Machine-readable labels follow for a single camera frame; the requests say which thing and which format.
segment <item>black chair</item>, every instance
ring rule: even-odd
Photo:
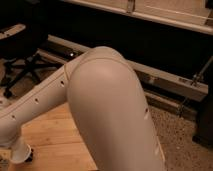
[[[0,57],[6,60],[0,85],[6,86],[4,96],[7,98],[12,95],[10,89],[26,74],[30,73],[38,84],[40,78],[36,69],[60,67],[60,64],[47,62],[36,54],[37,48],[48,37],[35,14],[40,7],[37,0],[6,0],[0,4]],[[11,79],[13,69],[21,71]]]

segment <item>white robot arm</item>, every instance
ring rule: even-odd
[[[67,63],[16,103],[0,111],[0,147],[24,162],[29,146],[21,126],[68,100],[101,171],[165,171],[140,82],[115,50],[94,48]]]

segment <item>wooden table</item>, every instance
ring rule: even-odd
[[[23,137],[34,149],[34,160],[32,163],[11,164],[9,171],[97,170],[67,103],[24,125]]]

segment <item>floor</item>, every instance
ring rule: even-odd
[[[39,72],[44,79],[52,70]],[[0,60],[0,79],[3,76]],[[30,77],[13,89],[17,100],[34,86]],[[195,124],[150,106],[152,117],[166,157],[168,171],[213,171],[213,151],[191,141]],[[34,161],[10,165],[9,171],[92,171],[96,170],[73,122],[67,104],[63,104],[23,126],[23,137],[34,148]]]

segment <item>chair leg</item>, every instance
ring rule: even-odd
[[[5,62],[5,63],[4,63],[5,74],[11,74],[11,73],[12,73],[13,63],[15,63],[15,62],[18,61],[18,60],[19,60],[19,59],[14,59],[14,60],[12,60],[12,61]]]
[[[11,81],[11,78],[8,76],[12,73],[11,62],[4,63],[4,67],[5,67],[5,74],[0,83],[0,86],[2,87],[7,86],[9,82]]]
[[[6,98],[9,98],[12,96],[12,93],[10,91],[10,89],[20,80],[22,79],[27,73],[29,72],[28,69],[25,69],[23,71],[21,71],[14,80],[12,80],[11,82],[9,82],[9,84],[7,85],[7,87],[5,88],[5,92],[4,92],[4,96]]]
[[[30,73],[31,73],[32,77],[35,79],[35,83],[39,84],[41,82],[41,79],[38,77],[38,75],[36,74],[36,72],[33,71],[33,70],[30,70]]]
[[[25,65],[12,65],[11,66],[11,68],[14,68],[14,69],[23,69],[25,67],[26,67]]]

